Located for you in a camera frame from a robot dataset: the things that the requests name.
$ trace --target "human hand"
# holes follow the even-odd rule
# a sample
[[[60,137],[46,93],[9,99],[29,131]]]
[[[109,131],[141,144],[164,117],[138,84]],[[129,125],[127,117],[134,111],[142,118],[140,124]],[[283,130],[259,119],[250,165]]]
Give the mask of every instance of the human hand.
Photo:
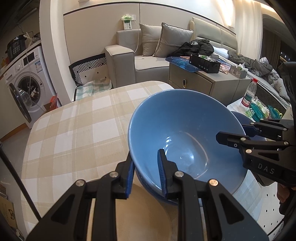
[[[281,203],[284,203],[287,200],[287,198],[289,197],[289,195],[290,195],[289,188],[287,188],[284,185],[278,183],[278,191],[277,191],[277,194],[276,194],[278,200],[280,200]]]

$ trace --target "drawer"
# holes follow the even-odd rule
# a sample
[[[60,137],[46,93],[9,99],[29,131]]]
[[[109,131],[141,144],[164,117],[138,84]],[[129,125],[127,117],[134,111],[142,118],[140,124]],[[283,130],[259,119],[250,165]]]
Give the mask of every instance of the drawer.
[[[169,80],[181,89],[194,90],[210,95],[212,83],[197,73],[190,73],[176,65],[170,65]]]
[[[174,84],[172,81],[168,81],[168,84],[173,87],[174,89],[181,89],[179,86],[177,86],[176,84]]]

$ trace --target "bowl rim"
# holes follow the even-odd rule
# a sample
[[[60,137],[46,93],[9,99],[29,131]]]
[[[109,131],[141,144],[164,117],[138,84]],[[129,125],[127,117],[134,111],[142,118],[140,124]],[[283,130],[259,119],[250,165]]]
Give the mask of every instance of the bowl rim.
[[[237,123],[240,125],[241,129],[242,129],[242,135],[246,135],[245,134],[245,131],[241,125],[241,123],[239,122],[239,120],[236,118],[236,116],[230,111],[227,109],[227,107],[225,105],[223,105],[221,102],[219,102],[218,100],[214,99],[213,97],[211,96],[208,96],[204,93],[201,93],[201,92],[198,92],[198,91],[193,91],[193,90],[187,90],[187,89],[170,89],[170,90],[163,90],[163,91],[160,91],[160,92],[157,92],[157,93],[154,93],[153,95],[150,95],[149,97],[147,97],[146,99],[144,99],[140,104],[139,106],[135,109],[135,111],[133,112],[132,114],[132,117],[131,117],[131,120],[130,120],[130,123],[128,125],[128,147],[129,147],[129,152],[131,154],[131,158],[133,160],[133,163],[135,164],[138,172],[141,174],[141,177],[142,179],[144,180],[144,182],[149,186],[151,187],[151,189],[153,189],[156,193],[160,194],[160,195],[163,195],[162,194],[162,190],[160,188],[157,187],[157,185],[146,175],[146,173],[143,171],[143,169],[141,168],[141,165],[139,164],[139,162],[137,161],[137,159],[135,158],[135,154],[134,154],[134,149],[131,147],[131,125],[133,124],[133,119],[134,119],[134,116],[136,115],[136,113],[139,111],[139,109],[141,108],[141,106],[146,103],[147,101],[149,101],[149,99],[153,98],[154,96],[156,95],[159,95],[159,94],[163,94],[165,92],[180,92],[180,91],[183,91],[183,92],[194,92],[194,94],[197,94],[197,95],[204,95],[208,98],[211,98],[213,99],[215,102],[217,102],[219,105],[221,105],[223,108],[225,108],[227,111],[229,111],[231,113],[231,115],[233,115],[233,117],[235,118],[235,120],[237,121]],[[231,193],[235,193],[236,190],[240,187],[240,185],[242,184],[242,182],[236,187],[236,189]]]

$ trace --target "gray pillow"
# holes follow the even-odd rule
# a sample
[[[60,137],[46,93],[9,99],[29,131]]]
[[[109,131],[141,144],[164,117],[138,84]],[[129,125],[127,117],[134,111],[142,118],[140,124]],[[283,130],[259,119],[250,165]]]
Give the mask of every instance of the gray pillow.
[[[277,80],[275,80],[271,86],[273,88],[275,88],[275,90],[279,93],[279,96],[286,99],[287,101],[290,101],[290,98],[288,96],[288,93],[287,93],[287,90],[286,90],[286,87],[284,85],[284,81],[283,79],[279,78]]]
[[[154,57],[167,57],[170,53],[179,49],[183,43],[190,42],[193,30],[170,26],[166,23],[162,23],[161,26],[161,35]]]
[[[162,28],[140,23],[140,29],[142,31],[143,56],[152,56],[156,50]]]

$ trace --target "green checkered cloth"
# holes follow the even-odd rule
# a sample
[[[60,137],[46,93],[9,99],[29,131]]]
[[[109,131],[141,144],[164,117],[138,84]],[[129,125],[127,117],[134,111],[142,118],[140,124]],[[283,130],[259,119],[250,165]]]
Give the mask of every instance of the green checkered cloth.
[[[88,97],[94,95],[98,92],[104,92],[110,90],[112,88],[112,82],[109,79],[104,81],[93,80],[91,82],[86,83],[83,86],[78,86],[76,88],[76,96],[75,101],[80,100],[84,97]]]

